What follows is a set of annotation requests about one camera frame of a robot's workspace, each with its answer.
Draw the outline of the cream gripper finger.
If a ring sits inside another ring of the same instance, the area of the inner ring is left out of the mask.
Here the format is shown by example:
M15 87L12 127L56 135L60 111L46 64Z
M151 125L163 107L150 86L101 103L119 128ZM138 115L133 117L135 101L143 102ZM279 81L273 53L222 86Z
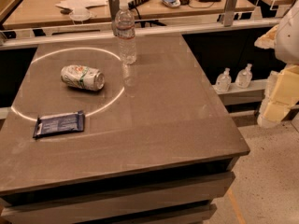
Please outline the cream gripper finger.
M275 25L264 35L258 37L254 42L254 46L260 49L273 49L275 47L277 29L278 25Z
M280 72L271 71L266 80L264 98L257 122L262 128L273 128L299 102L299 66L287 64Z

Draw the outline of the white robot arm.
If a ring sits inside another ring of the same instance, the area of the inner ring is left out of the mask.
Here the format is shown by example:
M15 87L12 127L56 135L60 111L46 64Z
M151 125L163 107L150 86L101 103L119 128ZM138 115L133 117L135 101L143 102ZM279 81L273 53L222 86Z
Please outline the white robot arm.
M299 1L254 46L273 49L276 58L286 64L280 72L270 73L257 118L261 127L272 128L299 102Z

